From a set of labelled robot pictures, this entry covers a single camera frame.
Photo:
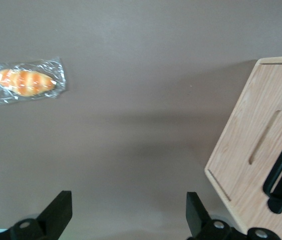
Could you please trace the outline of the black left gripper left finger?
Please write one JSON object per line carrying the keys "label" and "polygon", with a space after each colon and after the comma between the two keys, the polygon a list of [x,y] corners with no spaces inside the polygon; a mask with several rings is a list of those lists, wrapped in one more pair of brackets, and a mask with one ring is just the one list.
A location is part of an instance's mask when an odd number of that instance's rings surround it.
{"label": "black left gripper left finger", "polygon": [[0,240],[57,240],[72,218],[72,192],[64,190],[36,218],[0,232]]}

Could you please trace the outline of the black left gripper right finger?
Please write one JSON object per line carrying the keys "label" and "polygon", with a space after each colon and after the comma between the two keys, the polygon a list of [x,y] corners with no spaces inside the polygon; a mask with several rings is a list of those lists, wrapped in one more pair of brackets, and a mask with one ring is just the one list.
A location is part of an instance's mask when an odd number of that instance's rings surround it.
{"label": "black left gripper right finger", "polygon": [[241,233],[220,219],[212,219],[196,192],[186,194],[186,220],[190,240],[280,240],[266,228],[252,227]]}

